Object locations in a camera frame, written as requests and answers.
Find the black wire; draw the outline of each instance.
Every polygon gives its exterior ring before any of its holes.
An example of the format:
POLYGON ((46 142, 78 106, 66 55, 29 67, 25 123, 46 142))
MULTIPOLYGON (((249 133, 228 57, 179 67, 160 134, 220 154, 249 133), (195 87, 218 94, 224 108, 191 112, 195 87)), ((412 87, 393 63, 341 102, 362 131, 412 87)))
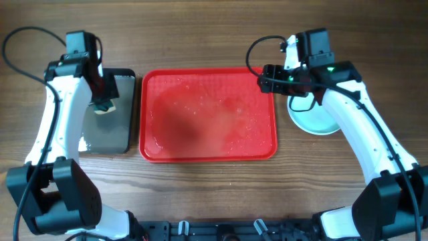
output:
POLYGON ((409 191, 409 195, 412 201, 412 205, 413 205, 413 211, 415 213, 415 240, 416 241, 420 241, 422 234, 421 234, 421 220, 420 220, 420 215, 419 215, 419 206, 416 200, 416 195, 415 195, 415 191, 413 190, 413 187, 410 183, 410 179, 409 176, 406 174, 406 170, 403 167, 403 164, 400 161, 400 157, 398 155, 398 153, 395 152, 393 145, 391 144, 391 142, 389 141, 387 135, 385 134, 385 132, 383 131, 381 125, 379 124, 379 122, 377 121, 377 119, 372 115, 372 113, 367 109, 367 107, 361 103, 359 100, 357 100, 349 91, 337 87, 337 86, 329 86, 326 84, 319 84, 319 83, 313 83, 313 82, 290 82, 290 81, 283 81, 283 80, 276 80, 273 78, 267 78, 265 76, 262 76, 261 74, 258 74, 256 71, 254 71, 251 66, 249 65, 249 55, 251 50, 254 48, 254 46, 256 44, 258 44, 259 42, 262 42, 263 40, 269 39, 269 38, 280 38, 283 39, 285 42, 285 38, 284 37, 278 37, 278 36, 267 36, 267 37, 262 37, 259 38, 258 40, 256 40, 248 49, 247 51, 247 55, 246 55, 246 59, 245 59, 245 63, 247 64, 247 68, 248 70, 254 74, 255 76, 259 77, 259 78, 263 78, 264 80, 268 80, 270 82, 274 82, 274 83, 280 83, 280 84, 293 84, 293 85, 300 85, 300 86, 311 86, 311 87, 321 87, 321 88, 326 88, 326 89, 331 89, 334 90, 336 92, 339 92, 341 94, 343 94, 344 96, 348 97, 349 99, 351 99, 352 101, 354 101, 360 109, 362 109, 366 115, 369 117, 369 119, 372 121, 372 123, 375 125, 375 127, 377 128, 379 134, 381 134, 381 137, 383 138, 385 144, 388 147, 388 150, 390 151, 391 155, 393 156, 393 159, 395 160, 398 168, 400 169, 401 175, 403 176, 404 180, 405 180, 405 184, 407 186, 407 189, 409 191))
POLYGON ((102 44, 101 44, 101 40, 99 37, 95 37, 95 40, 97 40, 98 43, 100 44, 100 58, 98 59, 98 64, 97 64, 97 66, 99 66, 102 62, 102 44))
POLYGON ((310 104, 310 106, 309 106, 308 109, 306 109, 306 110, 294 110, 293 107, 292 107, 292 103, 293 103, 294 97, 295 96, 292 96, 290 98, 290 101, 288 102, 288 107, 290 108, 290 110, 292 110, 294 112, 307 112, 309 110, 312 110, 315 107, 316 99, 315 99, 315 96, 314 96, 314 99, 312 100, 312 103, 310 104))
POLYGON ((23 70, 20 70, 15 65, 13 65, 9 61, 9 59, 7 59, 7 56, 6 56, 6 43, 9 41, 9 39, 13 35, 15 35, 16 33, 20 32, 20 31, 23 31, 23 30, 39 30, 39 31, 42 31, 44 33, 48 33, 48 34, 54 36, 56 39, 58 39, 61 42, 61 44, 63 44, 64 46, 66 45, 66 43, 60 37, 58 37, 56 34, 52 33, 51 31, 48 31, 48 30, 46 30, 44 28, 41 28, 41 27, 32 27, 32 26, 29 26, 29 27, 20 27, 20 28, 17 28, 15 30, 13 30, 11 33, 9 33, 6 36, 5 40, 3 41, 3 45, 1 47, 1 55, 3 56, 3 59, 5 60, 5 63, 10 68, 14 69, 16 72, 18 72, 20 74, 23 74, 24 76, 27 76, 29 78, 32 78, 33 80, 36 80, 36 81, 42 83, 43 85, 45 85, 46 87, 48 87, 52 91, 53 101, 54 101, 54 104, 55 104, 55 108, 53 110, 53 116, 52 116, 51 125, 50 125, 49 131, 47 133, 45 145, 43 147, 43 150, 41 151, 40 159, 37 162, 37 165, 35 166, 35 169, 33 170, 33 173, 31 174, 31 177, 29 178, 28 184, 27 184, 27 186, 24 189, 24 192, 23 192, 23 195, 21 197, 21 200, 19 201, 18 209, 16 211, 15 222, 13 224, 13 240, 14 241, 18 241, 19 240, 19 221, 20 221, 20 218, 21 218, 22 210, 23 210, 23 207, 25 205, 25 202, 27 201, 28 193, 31 190, 31 188, 33 187, 33 185, 35 183, 35 180, 37 179, 37 175, 39 173, 41 164, 43 163, 43 160, 46 158, 47 152, 49 151, 49 146, 50 146, 52 137, 54 136, 54 131, 55 131, 54 128, 55 128, 55 125, 56 125, 57 120, 58 120, 58 114, 60 112, 60 106, 58 104, 59 101, 60 101, 60 98, 58 96, 58 93, 55 91, 55 89, 50 84, 48 84, 47 82, 45 82, 44 80, 42 80, 41 78, 39 78, 37 76, 34 76, 34 75, 32 75, 32 74, 30 74, 28 72, 25 72, 23 70))
POLYGON ((73 240, 73 238, 77 238, 78 236, 87 236, 87 237, 90 237, 90 238, 97 238, 97 239, 102 239, 102 240, 105 240, 105 241, 113 241, 112 239, 107 238, 105 236, 96 235, 96 234, 89 234, 87 232, 80 232, 80 233, 77 233, 77 234, 73 234, 73 235, 71 235, 70 237, 68 237, 64 241, 71 241, 71 240, 73 240))

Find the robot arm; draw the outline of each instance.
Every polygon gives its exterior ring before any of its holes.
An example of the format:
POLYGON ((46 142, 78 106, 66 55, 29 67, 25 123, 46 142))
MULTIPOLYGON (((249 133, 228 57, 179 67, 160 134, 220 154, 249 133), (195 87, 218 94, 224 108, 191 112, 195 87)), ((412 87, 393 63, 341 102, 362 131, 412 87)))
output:
POLYGON ((284 66, 267 65, 263 74, 258 75, 261 91, 303 97, 313 92, 317 103, 336 120, 350 143, 367 184, 352 207, 314 216, 323 229, 324 239, 382 240, 414 232, 416 216, 423 223, 423 216, 428 214, 428 181, 424 181, 427 168, 419 167, 390 132, 355 67, 350 62, 334 61, 325 29, 292 35, 281 44, 281 52, 287 54, 284 66), (397 165, 397 158, 404 170, 397 165), (408 183, 415 190, 419 215, 413 212, 415 204, 403 172, 411 177, 408 183))
MULTIPOLYGON (((34 234, 85 232, 111 240, 142 240, 143 230, 132 213, 102 204, 96 186, 78 165, 78 144, 88 105, 103 105, 118 97, 114 77, 102 74, 96 39, 84 31, 68 33, 67 54, 49 63, 45 79, 60 97, 59 119, 22 216, 34 234), (41 189, 50 182, 56 183, 58 191, 43 192, 41 189)), ((54 109, 54 97, 48 89, 41 126, 25 165, 7 174, 7 187, 16 204, 41 157, 54 109)))

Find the red tray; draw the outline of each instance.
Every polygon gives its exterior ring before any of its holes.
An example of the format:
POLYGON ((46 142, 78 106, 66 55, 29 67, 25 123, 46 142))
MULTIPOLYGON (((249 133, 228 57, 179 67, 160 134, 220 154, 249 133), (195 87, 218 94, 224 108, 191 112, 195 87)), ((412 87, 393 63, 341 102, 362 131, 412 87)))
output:
POLYGON ((273 94, 262 94, 247 68, 153 70, 144 77, 140 153, 150 162, 260 160, 277 148, 273 94))

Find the wooden table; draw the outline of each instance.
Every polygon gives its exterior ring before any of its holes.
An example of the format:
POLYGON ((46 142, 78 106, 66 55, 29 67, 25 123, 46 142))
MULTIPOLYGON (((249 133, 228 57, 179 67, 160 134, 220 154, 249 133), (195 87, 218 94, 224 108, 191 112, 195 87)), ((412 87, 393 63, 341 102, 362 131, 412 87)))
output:
MULTIPOLYGON (((336 60, 351 60, 370 97, 403 146, 428 164, 428 6, 424 1, 119 1, 3 0, 0 39, 16 27, 37 25, 65 37, 95 33, 104 65, 144 76, 156 68, 244 66, 249 45, 264 35, 289 36, 327 27, 336 60)), ((43 33, 14 37, 11 61, 42 76, 65 52, 43 33)), ((253 65, 281 64, 278 41, 257 47, 253 65)), ((10 240, 16 205, 6 172, 23 165, 38 132, 44 87, 0 65, 0 240, 10 240)), ((80 165, 103 202, 143 220, 254 220, 309 218, 352 205, 365 184, 339 131, 319 137, 289 118, 276 96, 278 152, 267 161, 153 165, 138 152, 138 129, 124 155, 82 155, 80 165)), ((22 240, 38 236, 21 223, 22 240)))

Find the white plate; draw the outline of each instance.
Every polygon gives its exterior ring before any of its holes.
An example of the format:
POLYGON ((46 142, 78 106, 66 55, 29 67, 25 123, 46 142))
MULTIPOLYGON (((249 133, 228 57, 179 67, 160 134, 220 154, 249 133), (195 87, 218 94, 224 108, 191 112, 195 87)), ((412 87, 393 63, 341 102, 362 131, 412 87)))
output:
MULTIPOLYGON (((288 103, 291 99, 291 96, 287 99, 287 109, 288 114, 294 121, 294 123, 307 133, 313 135, 329 135, 335 133, 339 130, 339 126, 336 121, 328 114, 322 106, 319 106, 318 103, 315 104, 312 110, 306 112, 294 112, 290 109, 288 103)), ((309 93, 305 98, 303 97, 294 97, 292 108, 294 110, 307 110, 312 101, 314 95, 309 93)))

